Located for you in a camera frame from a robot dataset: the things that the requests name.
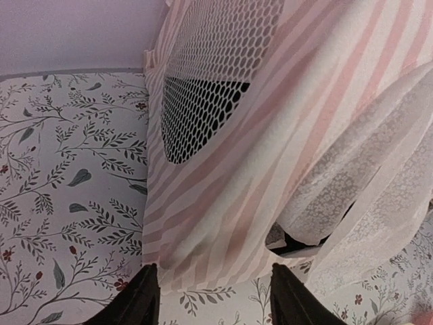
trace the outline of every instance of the sheer fabric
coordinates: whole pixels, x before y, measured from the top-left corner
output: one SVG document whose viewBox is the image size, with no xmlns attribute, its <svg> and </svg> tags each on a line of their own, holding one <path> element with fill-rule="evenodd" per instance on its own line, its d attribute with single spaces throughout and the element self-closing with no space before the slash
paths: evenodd
<svg viewBox="0 0 433 325">
<path fill-rule="evenodd" d="M 143 262 L 162 292 L 314 257 L 306 285 L 328 295 L 410 241 L 433 187 L 432 15 L 422 0 L 171 3 L 145 53 Z M 278 257 L 275 222 L 330 237 Z"/>
</svg>

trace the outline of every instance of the mesh window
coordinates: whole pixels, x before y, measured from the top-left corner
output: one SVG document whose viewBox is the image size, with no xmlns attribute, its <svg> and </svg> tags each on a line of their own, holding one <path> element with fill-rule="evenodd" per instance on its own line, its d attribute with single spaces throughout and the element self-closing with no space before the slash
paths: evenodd
<svg viewBox="0 0 433 325">
<path fill-rule="evenodd" d="M 269 46 L 283 0 L 195 0 L 164 80 L 162 139 L 168 161 L 191 158 L 225 124 Z"/>
</svg>

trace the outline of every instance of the wall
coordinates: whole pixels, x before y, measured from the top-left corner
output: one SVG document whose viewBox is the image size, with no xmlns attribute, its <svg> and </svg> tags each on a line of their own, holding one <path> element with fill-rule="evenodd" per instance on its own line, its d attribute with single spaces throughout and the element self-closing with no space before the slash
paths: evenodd
<svg viewBox="0 0 433 325">
<path fill-rule="evenodd" d="M 164 0 L 0 0 L 0 75 L 139 68 Z"/>
</svg>

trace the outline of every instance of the floral bedsheet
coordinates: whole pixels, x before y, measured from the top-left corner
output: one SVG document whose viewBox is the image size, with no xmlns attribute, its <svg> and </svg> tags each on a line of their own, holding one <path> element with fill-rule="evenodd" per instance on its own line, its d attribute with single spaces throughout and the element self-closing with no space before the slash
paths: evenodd
<svg viewBox="0 0 433 325">
<path fill-rule="evenodd" d="M 131 72 L 0 83 L 0 324 L 80 324 L 138 271 L 147 98 Z M 372 277 L 322 302 L 352 325 L 431 309 L 432 234 L 428 217 Z M 160 324 L 271 324 L 269 280 L 162 297 Z"/>
</svg>

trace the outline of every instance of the flower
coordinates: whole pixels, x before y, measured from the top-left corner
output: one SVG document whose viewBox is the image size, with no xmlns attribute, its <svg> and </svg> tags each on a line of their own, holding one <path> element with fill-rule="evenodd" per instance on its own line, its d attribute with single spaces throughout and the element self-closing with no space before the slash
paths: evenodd
<svg viewBox="0 0 433 325">
<path fill-rule="evenodd" d="M 355 295 L 355 305 L 360 305 L 363 302 L 362 295 Z"/>
<path fill-rule="evenodd" d="M 11 256 L 14 252 L 12 251 L 12 249 L 6 250 L 3 252 L 3 259 L 7 262 L 11 261 Z"/>
<path fill-rule="evenodd" d="M 123 289 L 125 289 L 128 285 L 127 281 L 123 281 L 122 279 L 118 279 L 115 283 L 114 286 L 116 287 L 117 291 L 122 291 Z"/>
<path fill-rule="evenodd" d="M 342 320 L 347 320 L 347 309 L 344 308 L 343 312 L 341 313 L 341 319 Z"/>
<path fill-rule="evenodd" d="M 144 102 L 139 102 L 137 105 L 135 105 L 135 107 L 140 110 L 144 110 L 145 108 L 147 108 L 147 105 Z"/>
<path fill-rule="evenodd" d="M 3 165 L 2 168 L 0 169 L 0 174 L 4 174 L 9 170 L 9 166 L 7 165 Z"/>
</svg>

